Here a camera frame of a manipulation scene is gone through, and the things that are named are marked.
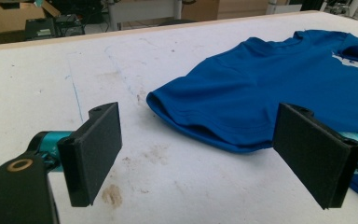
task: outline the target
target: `blue t-shirt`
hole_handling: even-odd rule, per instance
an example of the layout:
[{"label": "blue t-shirt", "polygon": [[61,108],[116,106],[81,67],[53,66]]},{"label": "blue t-shirt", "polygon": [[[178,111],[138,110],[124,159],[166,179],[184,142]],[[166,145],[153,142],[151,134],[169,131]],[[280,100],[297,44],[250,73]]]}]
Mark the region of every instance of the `blue t-shirt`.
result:
[{"label": "blue t-shirt", "polygon": [[337,132],[358,133],[358,37],[320,30],[283,42],[251,37],[146,101],[177,130],[231,152],[271,147],[279,102],[312,110]]}]

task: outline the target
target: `table surface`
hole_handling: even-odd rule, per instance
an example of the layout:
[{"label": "table surface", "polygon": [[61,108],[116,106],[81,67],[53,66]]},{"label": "table surface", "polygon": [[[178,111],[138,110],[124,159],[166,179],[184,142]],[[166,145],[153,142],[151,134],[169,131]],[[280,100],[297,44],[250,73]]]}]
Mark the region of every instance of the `table surface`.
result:
[{"label": "table surface", "polygon": [[0,45],[0,165],[40,131],[76,130],[118,102],[123,148],[94,202],[70,205],[62,173],[49,179],[62,223],[358,223],[358,195],[322,210],[272,149],[238,155],[181,135],[146,95],[248,37],[294,31],[358,36],[358,21],[322,12],[148,28]]}]

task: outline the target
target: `t-shirt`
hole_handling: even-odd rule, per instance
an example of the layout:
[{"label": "t-shirt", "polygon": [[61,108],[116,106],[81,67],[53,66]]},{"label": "t-shirt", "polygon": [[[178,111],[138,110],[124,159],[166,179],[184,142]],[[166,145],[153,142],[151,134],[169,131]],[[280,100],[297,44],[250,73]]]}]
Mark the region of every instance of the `t-shirt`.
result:
[{"label": "t-shirt", "polygon": [[271,147],[280,102],[312,110],[337,132],[358,133],[358,37],[322,30],[282,42],[251,37],[146,101],[178,131],[231,152]]}]

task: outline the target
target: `white print on shirt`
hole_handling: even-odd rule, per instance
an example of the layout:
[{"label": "white print on shirt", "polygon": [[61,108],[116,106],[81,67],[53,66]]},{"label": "white print on shirt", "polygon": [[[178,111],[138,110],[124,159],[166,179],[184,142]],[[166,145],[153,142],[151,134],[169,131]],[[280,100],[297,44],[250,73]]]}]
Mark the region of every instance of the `white print on shirt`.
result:
[{"label": "white print on shirt", "polygon": [[342,64],[344,64],[346,66],[352,66],[352,67],[357,67],[358,68],[358,62],[342,58],[341,56],[336,55],[334,52],[332,52],[332,53],[333,53],[332,57],[335,58],[335,59],[340,60],[342,62]]}]

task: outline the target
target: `floor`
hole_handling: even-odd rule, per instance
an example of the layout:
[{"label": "floor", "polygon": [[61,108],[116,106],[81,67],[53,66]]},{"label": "floor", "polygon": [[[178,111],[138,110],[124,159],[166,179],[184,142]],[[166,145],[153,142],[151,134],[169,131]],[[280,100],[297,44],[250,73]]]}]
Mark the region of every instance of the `floor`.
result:
[{"label": "floor", "polygon": [[[358,10],[356,11],[355,15],[353,16],[354,20],[358,20]],[[123,27],[124,30],[126,29],[139,29],[150,27],[154,25],[144,24],[141,21],[133,21],[126,24]],[[110,26],[110,19],[109,14],[106,12],[103,13],[103,22],[99,24],[87,24],[85,27],[86,35],[91,34],[98,34],[98,33],[105,33],[105,32],[112,32],[112,27]]]}]

